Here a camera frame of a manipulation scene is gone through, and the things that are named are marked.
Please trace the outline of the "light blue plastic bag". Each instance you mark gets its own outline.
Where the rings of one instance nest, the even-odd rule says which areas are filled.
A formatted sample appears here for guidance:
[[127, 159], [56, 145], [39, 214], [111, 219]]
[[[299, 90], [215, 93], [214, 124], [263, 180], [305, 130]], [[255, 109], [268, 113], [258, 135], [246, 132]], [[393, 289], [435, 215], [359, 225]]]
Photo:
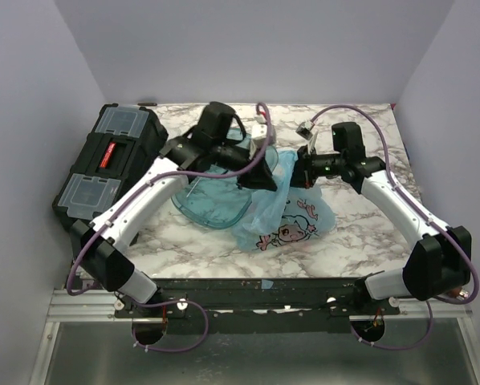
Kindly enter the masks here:
[[297, 151], [279, 152], [274, 170], [275, 192], [256, 190], [242, 219], [232, 227], [241, 251], [267, 251], [317, 239], [332, 231], [336, 215], [323, 199], [320, 187], [290, 186]]

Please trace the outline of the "teal transparent plastic tray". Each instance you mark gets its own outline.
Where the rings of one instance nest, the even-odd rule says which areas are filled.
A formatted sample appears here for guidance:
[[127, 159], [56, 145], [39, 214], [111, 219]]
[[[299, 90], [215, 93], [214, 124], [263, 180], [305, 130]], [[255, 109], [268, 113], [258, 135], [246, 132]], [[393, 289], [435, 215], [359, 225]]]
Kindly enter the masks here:
[[[250, 135], [242, 132], [241, 128], [231, 128], [226, 135], [224, 144], [234, 150], [250, 150]], [[211, 175], [230, 174], [214, 159], [218, 150], [225, 147], [221, 144], [212, 145], [210, 155], [204, 155], [204, 160], [213, 160], [209, 168], [199, 170]], [[266, 150], [265, 160], [271, 171], [274, 171], [278, 163], [278, 153], [274, 146]], [[227, 229], [235, 225], [246, 213], [252, 202], [254, 190], [240, 188], [237, 184], [237, 177], [227, 179], [214, 179], [198, 177], [171, 197], [175, 208], [191, 221], [211, 228]]]

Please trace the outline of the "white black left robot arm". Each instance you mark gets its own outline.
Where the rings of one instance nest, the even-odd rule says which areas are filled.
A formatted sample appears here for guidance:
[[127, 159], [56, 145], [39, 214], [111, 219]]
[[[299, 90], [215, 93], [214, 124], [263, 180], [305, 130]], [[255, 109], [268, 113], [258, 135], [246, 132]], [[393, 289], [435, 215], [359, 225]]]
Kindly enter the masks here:
[[[207, 104], [197, 124], [183, 136], [168, 140], [147, 172], [110, 209], [89, 224], [76, 221], [69, 232], [73, 265], [67, 293], [83, 294], [83, 290], [72, 289], [75, 272], [83, 267], [106, 291], [129, 298], [141, 315], [155, 315], [161, 307], [160, 288], [124, 256], [124, 251], [148, 217], [191, 180], [236, 178], [243, 188], [277, 189], [265, 160], [267, 147], [275, 142], [268, 106], [257, 103], [256, 114], [258, 124], [251, 132], [251, 147], [239, 148], [227, 140], [236, 111], [220, 102]], [[210, 174], [213, 165], [226, 173]]]

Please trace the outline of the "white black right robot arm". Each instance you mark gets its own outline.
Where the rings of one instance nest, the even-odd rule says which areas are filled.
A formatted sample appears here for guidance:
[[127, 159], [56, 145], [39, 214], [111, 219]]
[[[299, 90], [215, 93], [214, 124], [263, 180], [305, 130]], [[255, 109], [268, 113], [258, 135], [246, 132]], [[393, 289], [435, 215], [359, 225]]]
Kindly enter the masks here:
[[305, 122], [296, 130], [307, 143], [297, 151], [291, 186], [311, 188], [320, 177], [340, 177], [393, 223], [411, 249], [404, 267], [356, 283], [352, 304], [358, 312], [371, 314], [391, 297], [425, 301], [470, 281], [470, 233], [439, 220], [397, 183], [381, 158], [368, 157], [358, 124], [332, 125], [331, 154], [316, 151], [317, 134], [312, 128], [312, 122]]

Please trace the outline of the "black plastic toolbox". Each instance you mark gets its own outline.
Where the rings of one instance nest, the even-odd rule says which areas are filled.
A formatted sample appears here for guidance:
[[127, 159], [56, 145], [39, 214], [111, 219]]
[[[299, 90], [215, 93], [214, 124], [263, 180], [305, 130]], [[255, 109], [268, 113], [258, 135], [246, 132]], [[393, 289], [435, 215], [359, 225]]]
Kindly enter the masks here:
[[110, 209], [148, 171], [168, 137], [155, 112], [105, 104], [51, 205], [64, 230]]

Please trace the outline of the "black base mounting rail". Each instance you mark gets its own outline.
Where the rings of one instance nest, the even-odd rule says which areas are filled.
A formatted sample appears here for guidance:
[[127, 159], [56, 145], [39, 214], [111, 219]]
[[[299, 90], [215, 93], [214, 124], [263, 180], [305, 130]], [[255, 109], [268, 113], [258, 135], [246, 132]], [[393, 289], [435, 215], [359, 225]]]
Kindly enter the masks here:
[[403, 302], [361, 300], [352, 278], [162, 279], [164, 309], [114, 303], [112, 317], [129, 319], [143, 333], [167, 322], [172, 334], [197, 334], [203, 319], [211, 334], [277, 334], [351, 329], [382, 330]]

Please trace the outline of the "aluminium extrusion rail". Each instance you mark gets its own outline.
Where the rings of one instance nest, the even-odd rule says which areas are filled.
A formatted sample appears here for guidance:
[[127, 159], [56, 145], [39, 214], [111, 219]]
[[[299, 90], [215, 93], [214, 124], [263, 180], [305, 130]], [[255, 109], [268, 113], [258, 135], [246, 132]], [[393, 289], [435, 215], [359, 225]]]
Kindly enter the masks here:
[[104, 290], [89, 290], [79, 296], [55, 290], [47, 311], [48, 322], [113, 322], [116, 297]]

